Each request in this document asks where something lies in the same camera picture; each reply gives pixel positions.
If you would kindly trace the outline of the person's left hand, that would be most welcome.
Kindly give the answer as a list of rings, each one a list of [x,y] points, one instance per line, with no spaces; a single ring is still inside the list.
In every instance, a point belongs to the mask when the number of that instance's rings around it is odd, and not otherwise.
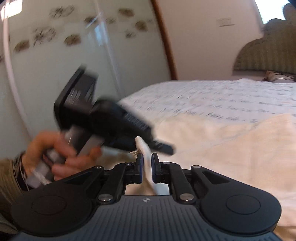
[[[41,157],[48,149],[54,149],[66,159],[64,164],[54,164],[51,167],[56,181],[95,166],[97,158],[101,156],[101,149],[98,146],[92,148],[88,154],[78,157],[75,149],[65,141],[62,133],[52,131],[40,132],[30,142],[22,156],[22,164],[27,176],[30,176],[34,169],[36,169]]]

